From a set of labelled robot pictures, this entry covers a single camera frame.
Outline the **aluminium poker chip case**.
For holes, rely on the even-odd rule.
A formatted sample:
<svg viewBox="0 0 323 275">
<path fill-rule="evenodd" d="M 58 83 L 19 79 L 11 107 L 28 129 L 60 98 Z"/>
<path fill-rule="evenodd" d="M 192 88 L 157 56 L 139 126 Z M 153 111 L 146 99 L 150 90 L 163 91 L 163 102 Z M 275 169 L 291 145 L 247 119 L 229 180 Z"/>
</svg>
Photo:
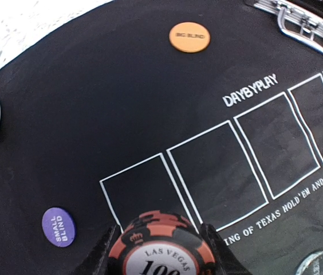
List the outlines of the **aluminium poker chip case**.
<svg viewBox="0 0 323 275">
<path fill-rule="evenodd" d="M 276 15 L 283 34 L 323 54 L 323 17 L 290 1 L 246 1 L 245 4 Z"/>
</svg>

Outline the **orange black 100 chip stack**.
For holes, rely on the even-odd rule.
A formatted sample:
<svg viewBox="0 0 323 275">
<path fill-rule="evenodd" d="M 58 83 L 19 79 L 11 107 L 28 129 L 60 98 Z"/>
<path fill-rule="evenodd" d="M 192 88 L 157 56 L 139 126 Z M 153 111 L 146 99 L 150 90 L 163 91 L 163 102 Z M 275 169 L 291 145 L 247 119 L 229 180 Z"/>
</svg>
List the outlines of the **orange black 100 chip stack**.
<svg viewBox="0 0 323 275">
<path fill-rule="evenodd" d="M 215 274 L 211 248 L 182 215 L 140 214 L 109 252 L 109 274 Z"/>
</svg>

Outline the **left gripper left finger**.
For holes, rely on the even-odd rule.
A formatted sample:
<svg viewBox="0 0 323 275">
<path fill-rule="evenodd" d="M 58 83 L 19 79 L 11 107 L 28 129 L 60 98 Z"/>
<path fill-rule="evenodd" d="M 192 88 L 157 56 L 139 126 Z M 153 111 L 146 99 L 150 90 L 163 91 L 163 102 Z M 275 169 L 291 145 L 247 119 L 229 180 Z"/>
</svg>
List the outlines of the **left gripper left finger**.
<svg viewBox="0 0 323 275">
<path fill-rule="evenodd" d="M 103 275 L 109 274 L 109 252 L 117 241 L 117 225 L 111 226 L 97 241 L 94 248 L 82 263 L 74 269 L 74 274 Z"/>
</svg>

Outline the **purple small blind button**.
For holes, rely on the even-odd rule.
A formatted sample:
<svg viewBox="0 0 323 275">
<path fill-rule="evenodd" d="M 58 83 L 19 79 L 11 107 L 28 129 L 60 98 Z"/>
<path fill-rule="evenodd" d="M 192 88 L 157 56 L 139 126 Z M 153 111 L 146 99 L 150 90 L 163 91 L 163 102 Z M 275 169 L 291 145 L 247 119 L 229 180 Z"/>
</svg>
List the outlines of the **purple small blind button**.
<svg viewBox="0 0 323 275">
<path fill-rule="evenodd" d="M 72 216 L 59 207 L 51 207 L 44 212 L 42 229 L 47 240 L 59 248 L 70 246 L 76 237 Z"/>
</svg>

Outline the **clear dealer button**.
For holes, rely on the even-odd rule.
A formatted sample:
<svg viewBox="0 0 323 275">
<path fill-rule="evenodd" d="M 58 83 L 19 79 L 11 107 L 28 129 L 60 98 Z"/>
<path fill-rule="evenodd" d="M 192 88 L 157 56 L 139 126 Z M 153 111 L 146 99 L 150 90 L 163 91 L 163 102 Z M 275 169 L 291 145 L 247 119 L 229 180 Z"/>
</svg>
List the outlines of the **clear dealer button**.
<svg viewBox="0 0 323 275">
<path fill-rule="evenodd" d="M 315 250 L 301 259 L 294 269 L 295 275 L 323 275 L 323 249 Z"/>
</svg>

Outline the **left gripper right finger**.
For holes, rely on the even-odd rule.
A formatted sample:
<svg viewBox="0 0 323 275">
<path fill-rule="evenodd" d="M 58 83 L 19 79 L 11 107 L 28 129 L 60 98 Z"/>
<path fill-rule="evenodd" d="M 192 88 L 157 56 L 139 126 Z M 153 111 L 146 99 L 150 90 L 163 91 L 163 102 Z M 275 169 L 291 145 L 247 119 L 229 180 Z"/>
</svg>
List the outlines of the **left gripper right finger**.
<svg viewBox="0 0 323 275">
<path fill-rule="evenodd" d="M 213 225 L 203 223 L 200 226 L 200 234 L 215 257 L 215 274 L 252 275 L 238 261 Z"/>
</svg>

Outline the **orange big blind button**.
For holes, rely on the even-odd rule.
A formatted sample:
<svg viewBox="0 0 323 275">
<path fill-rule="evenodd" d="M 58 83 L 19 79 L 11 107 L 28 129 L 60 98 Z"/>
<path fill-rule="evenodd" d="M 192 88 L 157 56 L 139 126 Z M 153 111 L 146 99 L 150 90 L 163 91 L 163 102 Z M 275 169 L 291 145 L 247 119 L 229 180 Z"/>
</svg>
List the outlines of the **orange big blind button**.
<svg viewBox="0 0 323 275">
<path fill-rule="evenodd" d="M 201 24 L 182 22 L 175 25 L 169 32 L 171 45 L 185 53 L 203 51 L 210 44 L 210 32 Z"/>
</svg>

